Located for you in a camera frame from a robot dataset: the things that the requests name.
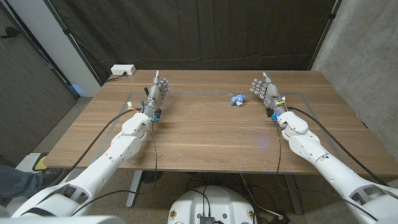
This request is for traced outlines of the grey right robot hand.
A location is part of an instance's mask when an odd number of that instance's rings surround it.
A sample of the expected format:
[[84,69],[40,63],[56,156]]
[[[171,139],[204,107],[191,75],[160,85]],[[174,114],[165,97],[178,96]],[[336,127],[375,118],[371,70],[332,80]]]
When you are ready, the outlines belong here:
[[269,112],[273,111],[277,116],[287,112],[285,97],[279,93],[267,72],[263,71],[262,76],[264,80],[252,81],[250,91],[263,101]]

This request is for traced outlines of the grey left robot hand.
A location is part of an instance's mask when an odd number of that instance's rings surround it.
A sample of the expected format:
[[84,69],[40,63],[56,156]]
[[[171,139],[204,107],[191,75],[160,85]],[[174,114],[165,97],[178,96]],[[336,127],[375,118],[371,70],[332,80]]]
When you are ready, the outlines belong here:
[[169,81],[160,78],[160,72],[157,70],[154,75],[153,84],[147,91],[147,100],[143,105],[142,113],[147,115],[152,122],[161,117],[161,107],[169,92]]

